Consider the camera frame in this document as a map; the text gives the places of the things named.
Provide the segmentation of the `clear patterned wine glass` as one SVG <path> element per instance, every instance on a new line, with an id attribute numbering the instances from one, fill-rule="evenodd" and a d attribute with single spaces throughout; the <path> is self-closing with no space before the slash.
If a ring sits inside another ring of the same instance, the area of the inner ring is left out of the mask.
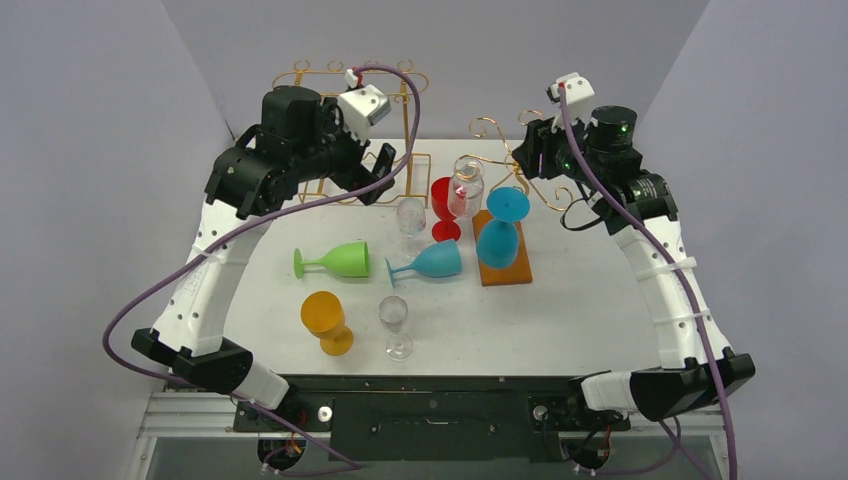
<path id="1" fill-rule="evenodd" d="M 471 218 L 481 210 L 484 174 L 481 160 L 465 156 L 455 161 L 449 180 L 447 205 L 456 218 Z"/>

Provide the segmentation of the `blue plastic goblet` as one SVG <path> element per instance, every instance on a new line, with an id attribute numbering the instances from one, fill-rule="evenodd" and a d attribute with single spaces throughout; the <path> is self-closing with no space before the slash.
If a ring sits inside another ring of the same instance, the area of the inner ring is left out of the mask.
<path id="1" fill-rule="evenodd" d="M 482 228 L 476 244 L 478 259 L 492 269 L 510 267 L 518 256 L 517 223 L 530 210 L 528 198 L 518 189 L 499 187 L 486 200 L 491 219 Z"/>
<path id="2" fill-rule="evenodd" d="M 393 288 L 396 287 L 397 275 L 401 272 L 414 271 L 428 278 L 446 278 L 459 275 L 463 271 L 461 253 L 454 239 L 428 246 L 406 266 L 393 268 L 388 259 L 385 263 Z"/>

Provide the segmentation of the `green plastic goblet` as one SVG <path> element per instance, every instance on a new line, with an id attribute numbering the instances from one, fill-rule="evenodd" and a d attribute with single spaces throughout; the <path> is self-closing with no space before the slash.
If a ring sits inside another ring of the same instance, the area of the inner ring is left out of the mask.
<path id="1" fill-rule="evenodd" d="M 294 250 L 293 272 L 296 278 L 303 278 L 306 266 L 315 265 L 339 277 L 368 278 L 371 273 L 368 244 L 365 241 L 340 244 L 314 260 L 305 260 L 300 249 Z"/>

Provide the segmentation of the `gold hook rack wooden base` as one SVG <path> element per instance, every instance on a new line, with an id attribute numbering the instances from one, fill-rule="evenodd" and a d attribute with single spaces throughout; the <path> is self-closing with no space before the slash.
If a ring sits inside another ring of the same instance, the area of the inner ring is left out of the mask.
<path id="1" fill-rule="evenodd" d="M 468 129 L 476 138 L 485 138 L 487 128 L 495 128 L 504 144 L 506 155 L 499 163 L 507 175 L 489 188 L 486 209 L 472 219 L 476 255 L 481 284 L 488 286 L 527 284 L 533 280 L 521 221 L 530 209 L 529 194 L 535 193 L 548 208 L 563 212 L 551 204 L 524 175 L 512 157 L 512 148 L 498 122 L 490 117 L 476 117 Z"/>

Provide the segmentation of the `small clear front wine glass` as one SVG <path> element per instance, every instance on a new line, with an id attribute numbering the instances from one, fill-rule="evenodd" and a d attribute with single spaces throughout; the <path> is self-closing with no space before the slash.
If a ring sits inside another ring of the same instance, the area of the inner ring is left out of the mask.
<path id="1" fill-rule="evenodd" d="M 414 352 L 414 340 L 407 332 L 408 305 L 399 296 L 387 296 L 378 306 L 382 326 L 389 336 L 385 343 L 387 356 L 395 361 L 407 360 Z"/>

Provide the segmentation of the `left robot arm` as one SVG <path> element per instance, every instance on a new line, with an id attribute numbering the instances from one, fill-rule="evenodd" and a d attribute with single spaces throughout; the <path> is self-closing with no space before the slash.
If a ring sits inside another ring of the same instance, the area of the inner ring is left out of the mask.
<path id="1" fill-rule="evenodd" d="M 225 337 L 228 312 L 268 215 L 301 184 L 327 178 L 367 205 L 391 186 L 393 147 L 382 147 L 375 167 L 362 163 L 371 128 L 389 111 L 388 97 L 371 85 L 329 97 L 301 86 L 266 93 L 260 121 L 215 160 L 187 272 L 154 324 L 134 333 L 132 348 L 197 387 L 260 405 L 272 429 L 291 427 L 299 405 L 288 382 Z"/>

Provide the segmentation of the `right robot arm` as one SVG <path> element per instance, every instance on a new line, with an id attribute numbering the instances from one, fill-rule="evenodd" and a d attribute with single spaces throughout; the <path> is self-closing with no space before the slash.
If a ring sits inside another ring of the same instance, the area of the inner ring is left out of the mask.
<path id="1" fill-rule="evenodd" d="M 564 400 L 566 418 L 588 427 L 603 412 L 638 412 L 652 421 L 723 406 L 756 372 L 720 331 L 682 240 L 667 181 L 642 165 L 633 145 L 637 114 L 623 106 L 594 109 L 569 131 L 555 117 L 527 123 L 512 157 L 529 179 L 566 176 L 625 255 L 648 307 L 660 364 L 582 377 Z"/>

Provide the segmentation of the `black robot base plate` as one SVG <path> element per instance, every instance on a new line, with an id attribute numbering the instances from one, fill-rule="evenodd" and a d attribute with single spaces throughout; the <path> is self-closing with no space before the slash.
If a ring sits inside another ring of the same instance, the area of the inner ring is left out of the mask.
<path id="1" fill-rule="evenodd" d="M 579 400 L 572 376 L 293 375 L 283 418 L 358 462 L 560 457 L 560 435 L 627 431 Z"/>

